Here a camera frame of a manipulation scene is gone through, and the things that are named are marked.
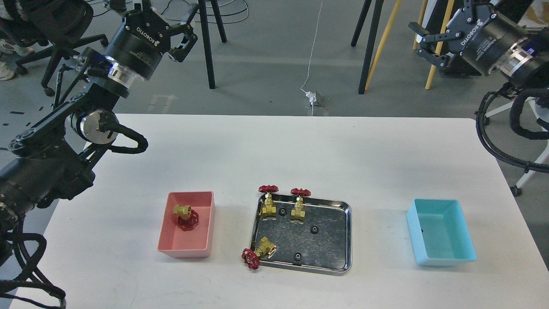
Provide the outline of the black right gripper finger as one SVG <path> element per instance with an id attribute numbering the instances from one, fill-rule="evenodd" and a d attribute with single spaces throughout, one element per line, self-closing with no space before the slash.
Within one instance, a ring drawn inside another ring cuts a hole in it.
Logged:
<path id="1" fill-rule="evenodd" d="M 445 33 L 431 34 L 427 29 L 424 29 L 420 24 L 411 22 L 408 27 L 420 36 L 418 49 L 431 49 L 431 45 L 437 42 L 448 42 L 449 50 L 463 50 L 463 30 L 455 26 L 449 26 Z"/>
<path id="2" fill-rule="evenodd" d="M 465 67 L 463 57 L 453 49 L 449 49 L 445 54 L 438 55 L 431 49 L 419 47 L 418 55 L 442 72 L 460 72 Z"/>

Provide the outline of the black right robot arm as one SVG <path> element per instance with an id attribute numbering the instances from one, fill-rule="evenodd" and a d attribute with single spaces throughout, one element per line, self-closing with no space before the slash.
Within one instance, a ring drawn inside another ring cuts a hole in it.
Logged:
<path id="1" fill-rule="evenodd" d="M 511 130 L 526 139 L 548 139 L 548 117 L 539 112 L 537 123 L 542 131 L 531 131 L 520 124 L 524 103 L 528 98 L 537 107 L 548 108 L 548 28 L 530 32 L 519 26 L 519 20 L 530 1 L 502 0 L 493 5 L 488 0 L 465 0 L 446 23 L 444 33 L 429 33 L 412 22 L 419 39 L 417 54 L 436 68 L 445 71 L 454 58 L 461 58 L 485 76 L 500 71 L 507 79 L 498 91 L 488 92 L 477 111 L 478 137 L 494 157 L 525 171 L 547 173 L 546 164 L 536 164 L 504 153 L 488 138 L 485 130 L 486 109 L 499 97 L 514 101 L 509 112 Z"/>

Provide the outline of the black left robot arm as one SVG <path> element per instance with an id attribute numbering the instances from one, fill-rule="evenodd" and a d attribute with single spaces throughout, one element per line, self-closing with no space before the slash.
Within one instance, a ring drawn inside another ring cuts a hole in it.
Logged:
<path id="1" fill-rule="evenodd" d="M 77 78 L 89 78 L 88 86 L 56 100 L 49 115 L 8 146 L 16 157 L 1 170 L 1 262 L 14 255 L 21 272 L 1 281 L 2 298 L 16 299 L 10 292 L 17 288 L 40 289 L 58 299 L 58 309 L 66 307 L 65 292 L 38 268 L 47 241 L 23 231 L 25 217 L 90 188 L 93 168 L 106 152 L 145 152 L 147 139 L 122 125 L 112 110 L 135 79 L 151 78 L 163 55 L 182 62 L 197 41 L 190 24 L 198 4 L 189 6 L 180 23 L 169 25 L 148 0 L 133 3 L 104 54 L 88 47 L 77 56 Z"/>

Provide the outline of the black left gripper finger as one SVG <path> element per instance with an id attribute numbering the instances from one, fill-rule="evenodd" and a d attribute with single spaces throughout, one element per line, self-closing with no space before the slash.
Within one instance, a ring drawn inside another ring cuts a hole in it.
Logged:
<path id="1" fill-rule="evenodd" d="M 194 16 L 197 14 L 198 10 L 199 10 L 199 5 L 197 3 L 191 4 L 188 10 L 186 11 L 186 13 L 184 14 L 184 16 L 182 17 L 180 23 L 170 25 L 165 30 L 165 35 L 169 37 L 172 37 L 181 33 L 190 35 L 190 33 L 192 33 L 193 31 L 193 27 L 191 23 L 194 19 Z"/>
<path id="2" fill-rule="evenodd" d="M 168 51 L 170 59 L 182 63 L 197 41 L 198 36 L 196 34 L 185 34 L 179 45 Z"/>

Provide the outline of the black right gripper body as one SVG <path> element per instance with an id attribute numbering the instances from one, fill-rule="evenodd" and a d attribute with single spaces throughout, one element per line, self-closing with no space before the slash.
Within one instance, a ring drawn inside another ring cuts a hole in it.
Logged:
<path id="1" fill-rule="evenodd" d="M 480 74 L 501 70 L 509 77 L 530 77 L 533 57 L 525 49 L 528 32 L 491 4 L 467 6 L 457 10 L 447 24 L 449 59 L 452 68 L 461 57 Z"/>

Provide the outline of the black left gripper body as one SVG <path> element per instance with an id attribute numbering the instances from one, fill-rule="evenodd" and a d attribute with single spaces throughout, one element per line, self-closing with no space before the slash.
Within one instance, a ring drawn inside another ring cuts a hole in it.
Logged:
<path id="1" fill-rule="evenodd" d="M 105 56 L 149 80 L 171 47 L 169 24 L 152 9 L 129 11 L 110 41 Z"/>

